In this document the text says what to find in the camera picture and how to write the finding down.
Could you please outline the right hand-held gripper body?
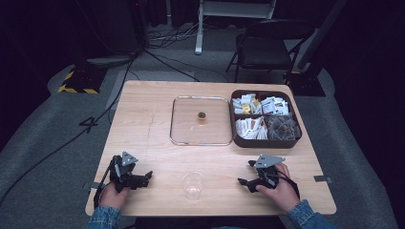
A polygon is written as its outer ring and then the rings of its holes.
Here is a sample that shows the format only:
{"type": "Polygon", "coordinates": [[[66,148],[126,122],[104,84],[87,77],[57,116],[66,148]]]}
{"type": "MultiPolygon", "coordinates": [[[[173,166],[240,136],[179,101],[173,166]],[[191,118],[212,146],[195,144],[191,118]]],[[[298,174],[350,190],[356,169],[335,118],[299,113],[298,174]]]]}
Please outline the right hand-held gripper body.
{"type": "Polygon", "coordinates": [[[276,164],[284,162],[286,159],[279,156],[259,155],[255,167],[258,178],[250,181],[251,186],[247,187],[251,193],[255,193],[257,185],[263,185],[270,189],[275,189],[279,183],[279,175],[276,164]]]}

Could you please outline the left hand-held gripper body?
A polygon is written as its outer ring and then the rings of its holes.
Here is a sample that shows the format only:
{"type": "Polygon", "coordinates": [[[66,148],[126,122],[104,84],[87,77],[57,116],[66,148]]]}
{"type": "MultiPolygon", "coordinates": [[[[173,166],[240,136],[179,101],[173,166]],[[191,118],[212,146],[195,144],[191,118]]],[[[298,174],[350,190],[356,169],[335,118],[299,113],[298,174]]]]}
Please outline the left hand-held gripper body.
{"type": "Polygon", "coordinates": [[[110,181],[116,185],[116,189],[120,192],[124,187],[131,190],[136,190],[138,182],[149,180],[148,178],[139,175],[133,175],[136,163],[139,160],[127,152],[123,152],[120,156],[113,156],[110,163],[110,181]]]}

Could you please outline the person's left hand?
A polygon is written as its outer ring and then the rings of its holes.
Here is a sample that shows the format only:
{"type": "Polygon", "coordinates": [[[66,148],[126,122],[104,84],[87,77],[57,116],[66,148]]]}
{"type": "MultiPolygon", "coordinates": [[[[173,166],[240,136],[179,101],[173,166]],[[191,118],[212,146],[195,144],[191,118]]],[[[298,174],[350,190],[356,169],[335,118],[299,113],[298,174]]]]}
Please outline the person's left hand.
{"type": "Polygon", "coordinates": [[[120,192],[118,192],[116,185],[114,183],[110,183],[102,190],[99,198],[99,205],[121,210],[129,194],[130,189],[128,187],[124,187],[120,192]]]}

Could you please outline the person's right hand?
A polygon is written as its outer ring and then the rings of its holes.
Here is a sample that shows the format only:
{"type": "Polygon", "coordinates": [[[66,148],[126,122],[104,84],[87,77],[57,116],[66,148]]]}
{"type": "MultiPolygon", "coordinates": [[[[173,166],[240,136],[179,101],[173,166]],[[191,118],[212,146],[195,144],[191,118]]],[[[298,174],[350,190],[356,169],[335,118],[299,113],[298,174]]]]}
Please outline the person's right hand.
{"type": "Polygon", "coordinates": [[[269,189],[263,185],[257,185],[256,190],[270,198],[284,212],[289,212],[301,200],[296,195],[293,187],[286,181],[281,179],[275,189],[269,189]]]}

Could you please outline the brown compartment box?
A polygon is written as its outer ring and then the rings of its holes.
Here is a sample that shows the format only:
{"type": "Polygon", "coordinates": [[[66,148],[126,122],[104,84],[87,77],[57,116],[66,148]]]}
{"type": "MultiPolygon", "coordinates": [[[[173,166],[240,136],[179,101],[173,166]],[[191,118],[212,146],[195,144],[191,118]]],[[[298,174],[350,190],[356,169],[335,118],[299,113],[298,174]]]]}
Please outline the brown compartment box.
{"type": "Polygon", "coordinates": [[[231,127],[232,127],[232,137],[236,145],[244,148],[274,148],[274,149],[288,149],[292,148],[298,140],[301,138],[298,138],[296,140],[270,140],[270,139],[265,139],[265,140],[259,140],[259,139],[243,139],[240,136],[238,136],[236,132],[236,124],[235,122],[238,119],[245,119],[245,118],[257,118],[262,116],[265,120],[266,115],[273,115],[273,114],[264,114],[263,111],[261,114],[235,114],[233,110],[233,105],[232,105],[232,99],[233,98],[238,98],[243,94],[256,94],[256,97],[260,100],[260,103],[262,100],[264,100],[267,97],[271,96],[276,96],[276,97],[282,97],[287,103],[288,103],[288,108],[289,108],[289,113],[288,115],[291,115],[293,119],[297,122],[298,126],[300,127],[301,130],[301,136],[302,136],[302,128],[298,122],[296,113],[292,107],[291,104],[291,99],[290,97],[282,92],[275,92],[275,91],[249,91],[249,90],[237,90],[234,91],[231,95],[231,103],[230,103],[230,116],[231,116],[231,127]]]}

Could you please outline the pile of white brown sachets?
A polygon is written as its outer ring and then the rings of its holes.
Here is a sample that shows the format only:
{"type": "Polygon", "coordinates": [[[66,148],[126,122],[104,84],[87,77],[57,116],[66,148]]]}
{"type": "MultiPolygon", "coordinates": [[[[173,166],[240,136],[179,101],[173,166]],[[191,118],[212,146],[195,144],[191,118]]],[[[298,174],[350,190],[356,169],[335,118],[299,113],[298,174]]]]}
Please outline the pile of white brown sachets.
{"type": "Polygon", "coordinates": [[[267,128],[262,116],[257,118],[238,119],[236,122],[236,132],[243,139],[267,139],[267,128]]]}

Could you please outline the clear plastic cup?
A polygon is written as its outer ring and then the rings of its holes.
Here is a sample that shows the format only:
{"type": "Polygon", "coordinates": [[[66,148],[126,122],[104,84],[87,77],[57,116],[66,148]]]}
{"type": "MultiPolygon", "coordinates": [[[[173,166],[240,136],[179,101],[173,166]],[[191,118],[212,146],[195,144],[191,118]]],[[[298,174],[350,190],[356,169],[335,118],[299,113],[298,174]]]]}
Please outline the clear plastic cup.
{"type": "Polygon", "coordinates": [[[188,199],[199,199],[204,189],[205,178],[197,171],[188,172],[182,178],[183,191],[188,199]]]}

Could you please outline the pile of dark tea bags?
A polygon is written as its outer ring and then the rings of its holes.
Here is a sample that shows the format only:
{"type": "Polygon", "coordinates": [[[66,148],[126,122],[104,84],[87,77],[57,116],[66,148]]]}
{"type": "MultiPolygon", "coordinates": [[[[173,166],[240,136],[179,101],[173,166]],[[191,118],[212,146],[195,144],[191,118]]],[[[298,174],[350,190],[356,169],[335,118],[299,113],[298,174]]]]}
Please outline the pile of dark tea bags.
{"type": "Polygon", "coordinates": [[[290,114],[266,115],[267,138],[270,140],[296,140],[301,137],[301,130],[290,114]]]}

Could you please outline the clear square lid with knob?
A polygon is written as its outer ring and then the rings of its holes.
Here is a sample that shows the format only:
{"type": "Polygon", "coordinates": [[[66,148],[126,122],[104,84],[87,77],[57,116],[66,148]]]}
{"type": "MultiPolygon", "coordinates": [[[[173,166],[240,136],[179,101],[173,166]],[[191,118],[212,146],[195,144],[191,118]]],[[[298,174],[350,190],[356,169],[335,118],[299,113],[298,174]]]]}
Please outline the clear square lid with knob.
{"type": "Polygon", "coordinates": [[[170,139],[182,146],[225,146],[232,141],[229,102],[220,96],[174,99],[170,139]]]}

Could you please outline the pile of white yellow packets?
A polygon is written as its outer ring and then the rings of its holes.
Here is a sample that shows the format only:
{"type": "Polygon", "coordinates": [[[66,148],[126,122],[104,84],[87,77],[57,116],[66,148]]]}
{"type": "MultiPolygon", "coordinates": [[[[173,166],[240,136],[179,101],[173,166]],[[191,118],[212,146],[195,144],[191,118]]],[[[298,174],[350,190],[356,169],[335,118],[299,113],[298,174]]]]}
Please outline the pile of white yellow packets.
{"type": "Polygon", "coordinates": [[[256,94],[243,94],[232,99],[233,110],[236,115],[260,115],[262,105],[256,94]]]}

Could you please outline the black stand base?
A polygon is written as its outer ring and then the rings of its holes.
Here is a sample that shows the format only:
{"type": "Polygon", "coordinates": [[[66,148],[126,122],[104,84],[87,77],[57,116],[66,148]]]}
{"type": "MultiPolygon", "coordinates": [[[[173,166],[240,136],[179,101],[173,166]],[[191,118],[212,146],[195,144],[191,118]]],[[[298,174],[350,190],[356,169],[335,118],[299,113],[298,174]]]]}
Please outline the black stand base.
{"type": "Polygon", "coordinates": [[[321,83],[307,73],[287,72],[283,74],[284,84],[296,96],[325,96],[321,83]]]}

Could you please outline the yellow black striped base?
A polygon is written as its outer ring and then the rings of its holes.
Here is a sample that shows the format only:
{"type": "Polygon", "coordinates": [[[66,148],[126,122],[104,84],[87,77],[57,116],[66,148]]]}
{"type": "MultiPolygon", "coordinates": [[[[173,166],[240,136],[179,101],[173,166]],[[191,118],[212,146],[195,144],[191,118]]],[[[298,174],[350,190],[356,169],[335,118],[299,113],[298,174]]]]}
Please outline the yellow black striped base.
{"type": "Polygon", "coordinates": [[[58,89],[59,93],[82,93],[82,94],[99,94],[100,87],[104,81],[107,69],[90,67],[86,70],[81,70],[73,67],[65,76],[61,86],[58,89]]]}

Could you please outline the black folding chair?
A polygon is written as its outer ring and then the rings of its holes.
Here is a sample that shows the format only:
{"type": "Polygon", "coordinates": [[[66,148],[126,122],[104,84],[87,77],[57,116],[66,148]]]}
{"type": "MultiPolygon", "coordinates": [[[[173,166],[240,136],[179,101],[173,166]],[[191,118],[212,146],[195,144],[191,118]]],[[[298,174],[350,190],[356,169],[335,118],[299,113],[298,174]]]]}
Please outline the black folding chair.
{"type": "Polygon", "coordinates": [[[315,27],[306,20],[266,19],[255,22],[236,37],[236,50],[226,68],[239,70],[286,70],[291,73],[301,46],[314,34],[315,27]]]}

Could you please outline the grey slanted stand pole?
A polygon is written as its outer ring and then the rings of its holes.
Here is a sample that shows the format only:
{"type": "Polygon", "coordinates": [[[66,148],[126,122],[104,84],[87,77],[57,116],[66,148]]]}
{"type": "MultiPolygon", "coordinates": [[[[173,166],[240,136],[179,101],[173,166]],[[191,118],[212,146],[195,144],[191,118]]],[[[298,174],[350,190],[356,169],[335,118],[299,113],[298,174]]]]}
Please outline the grey slanted stand pole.
{"type": "Polygon", "coordinates": [[[333,25],[336,18],[341,13],[341,11],[344,9],[347,2],[348,0],[336,0],[329,14],[322,23],[321,27],[319,28],[317,33],[312,37],[307,50],[305,51],[302,58],[298,62],[297,68],[299,70],[304,70],[306,66],[310,63],[310,60],[314,56],[316,50],[320,47],[327,32],[330,30],[331,26],[333,25]]]}

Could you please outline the white metal stand frame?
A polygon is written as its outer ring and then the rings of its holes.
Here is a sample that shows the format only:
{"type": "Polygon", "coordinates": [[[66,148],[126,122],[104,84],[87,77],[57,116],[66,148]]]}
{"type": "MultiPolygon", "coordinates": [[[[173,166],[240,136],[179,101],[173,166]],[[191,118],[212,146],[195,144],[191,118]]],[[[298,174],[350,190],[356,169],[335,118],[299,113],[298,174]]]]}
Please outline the white metal stand frame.
{"type": "Polygon", "coordinates": [[[266,0],[265,3],[200,0],[194,53],[199,55],[203,52],[203,20],[206,16],[270,19],[274,13],[276,3],[277,0],[266,0]]]}

